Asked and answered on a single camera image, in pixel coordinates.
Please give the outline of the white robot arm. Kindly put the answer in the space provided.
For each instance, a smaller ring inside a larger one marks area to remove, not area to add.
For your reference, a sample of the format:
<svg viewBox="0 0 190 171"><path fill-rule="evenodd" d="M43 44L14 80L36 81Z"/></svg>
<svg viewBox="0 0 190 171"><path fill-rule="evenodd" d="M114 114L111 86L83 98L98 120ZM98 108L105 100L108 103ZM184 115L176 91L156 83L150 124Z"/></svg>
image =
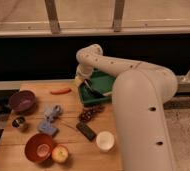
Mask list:
<svg viewBox="0 0 190 171"><path fill-rule="evenodd" d="M176 171L163 104L177 92L168 68L138 60L108 57L100 45L77 51L76 79L98 69L115 78L112 107L124 171Z"/></svg>

